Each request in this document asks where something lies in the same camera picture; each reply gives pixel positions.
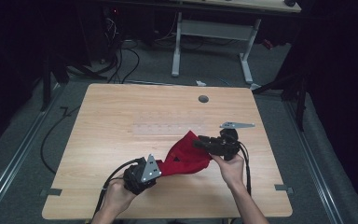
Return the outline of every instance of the desk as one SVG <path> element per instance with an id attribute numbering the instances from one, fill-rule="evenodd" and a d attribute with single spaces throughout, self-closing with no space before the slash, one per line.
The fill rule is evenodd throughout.
<path id="1" fill-rule="evenodd" d="M 200 95 L 208 96 L 209 102 L 201 103 Z M 226 121 L 255 124 L 238 129 L 250 155 L 253 198 L 267 217 L 290 216 L 286 192 L 275 190 L 282 178 L 249 89 L 91 84 L 51 186 L 62 193 L 48 196 L 43 217 L 91 218 L 103 182 L 119 165 L 149 153 L 164 160 L 189 128 L 195 134 L 218 136 L 219 125 Z M 119 218 L 239 216 L 211 161 L 196 174 L 157 179 L 156 186 L 140 194 Z"/>
<path id="2" fill-rule="evenodd" d="M 179 2 L 180 4 L 183 4 L 183 2 L 188 2 L 206 5 L 217 5 L 220 7 L 245 7 L 251 9 L 267 9 L 281 12 L 299 13 L 301 11 L 301 8 L 298 4 L 295 4 L 293 7 L 289 7 L 282 0 L 181 0 Z M 255 20 L 255 24 L 253 26 L 245 26 L 208 21 L 182 20 L 182 13 L 179 12 L 176 26 L 176 45 L 172 62 L 172 76 L 179 76 L 181 36 L 198 35 L 246 41 L 244 51 L 240 54 L 240 61 L 245 81 L 248 84 L 252 84 L 253 78 L 248 64 L 248 57 L 252 45 L 255 42 L 255 37 L 257 35 L 260 22 L 261 19 L 257 19 Z"/>

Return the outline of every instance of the person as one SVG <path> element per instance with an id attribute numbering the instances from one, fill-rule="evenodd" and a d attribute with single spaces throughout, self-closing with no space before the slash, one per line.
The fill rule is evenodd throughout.
<path id="1" fill-rule="evenodd" d="M 243 157 L 237 154 L 231 161 L 224 161 L 215 155 L 211 155 L 211 157 L 220 167 L 221 175 L 234 197 L 242 222 L 245 224 L 269 223 L 243 184 Z M 130 206 L 135 197 L 135 194 L 124 188 L 123 179 L 112 180 L 103 199 L 103 205 L 91 223 L 112 223 L 120 213 Z"/>

